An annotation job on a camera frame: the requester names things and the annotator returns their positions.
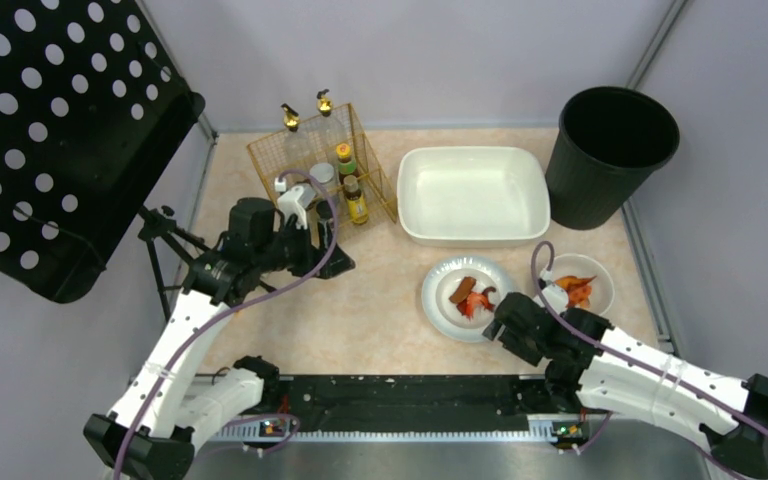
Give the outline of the small yellow spice jar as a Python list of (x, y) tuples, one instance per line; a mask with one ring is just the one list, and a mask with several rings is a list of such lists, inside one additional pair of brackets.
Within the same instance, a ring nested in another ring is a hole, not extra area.
[(365, 224), (369, 219), (369, 211), (364, 192), (355, 175), (348, 175), (344, 178), (343, 191), (351, 222), (355, 225)]

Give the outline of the white plate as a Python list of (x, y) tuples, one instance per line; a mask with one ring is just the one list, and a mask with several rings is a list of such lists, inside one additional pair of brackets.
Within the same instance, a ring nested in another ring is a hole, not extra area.
[(507, 271), (481, 256), (445, 259), (426, 275), (421, 304), (430, 324), (444, 336), (464, 342), (486, 340), (484, 330), (504, 297), (518, 287)]

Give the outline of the white bowl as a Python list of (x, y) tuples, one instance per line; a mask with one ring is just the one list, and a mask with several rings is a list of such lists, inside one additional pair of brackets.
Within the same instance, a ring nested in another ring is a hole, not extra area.
[(615, 289), (608, 270), (595, 259), (583, 254), (556, 256), (549, 267), (539, 269), (539, 288), (559, 313), (578, 308), (605, 316), (613, 305)]

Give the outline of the sauce bottle yellow cap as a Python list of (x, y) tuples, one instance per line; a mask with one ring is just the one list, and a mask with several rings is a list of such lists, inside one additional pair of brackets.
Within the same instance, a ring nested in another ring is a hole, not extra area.
[(358, 164), (353, 149), (347, 142), (338, 144), (335, 147), (335, 153), (337, 156), (338, 181), (343, 185), (347, 177), (358, 175)]

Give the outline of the oil bottle with dark liquid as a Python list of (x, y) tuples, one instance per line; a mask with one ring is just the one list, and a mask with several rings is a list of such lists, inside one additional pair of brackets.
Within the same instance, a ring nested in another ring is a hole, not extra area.
[(309, 172), (315, 163), (314, 149), (305, 131), (302, 130), (298, 112), (287, 103), (281, 104), (283, 110), (283, 125), (287, 136), (283, 141), (283, 149), (288, 162), (299, 170)]

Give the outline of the clear oil bottle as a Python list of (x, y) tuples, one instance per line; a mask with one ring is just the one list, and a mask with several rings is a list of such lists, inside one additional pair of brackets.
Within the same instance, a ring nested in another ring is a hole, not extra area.
[(347, 143), (350, 136), (347, 127), (334, 114), (333, 103), (328, 94), (329, 90), (323, 89), (316, 95), (319, 114), (318, 132), (328, 161), (336, 166), (339, 160), (337, 148), (340, 144)]

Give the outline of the small black cap jar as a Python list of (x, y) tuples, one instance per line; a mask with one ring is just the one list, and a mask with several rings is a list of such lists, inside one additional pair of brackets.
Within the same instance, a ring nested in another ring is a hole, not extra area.
[(334, 212), (326, 200), (321, 200), (316, 205), (317, 222), (322, 229), (333, 229), (335, 225)]

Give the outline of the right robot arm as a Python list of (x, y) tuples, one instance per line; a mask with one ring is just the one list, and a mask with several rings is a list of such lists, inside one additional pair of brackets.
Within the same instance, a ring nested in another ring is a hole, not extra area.
[(483, 336), (546, 367), (545, 390), (564, 412), (603, 410), (690, 441), (722, 466), (768, 479), (768, 377), (719, 375), (633, 338), (578, 308), (553, 317), (512, 292), (496, 306)]

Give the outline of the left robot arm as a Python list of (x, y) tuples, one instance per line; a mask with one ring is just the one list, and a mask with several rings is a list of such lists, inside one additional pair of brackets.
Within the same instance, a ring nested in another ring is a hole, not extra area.
[(278, 369), (246, 356), (215, 385), (185, 398), (200, 365), (231, 316), (311, 278), (354, 268), (337, 243), (338, 203), (316, 204), (312, 240), (303, 201), (239, 200), (216, 246), (192, 260), (158, 342), (124, 395), (94, 414), (84, 437), (116, 479), (182, 479), (201, 448), (234, 417), (258, 406)]

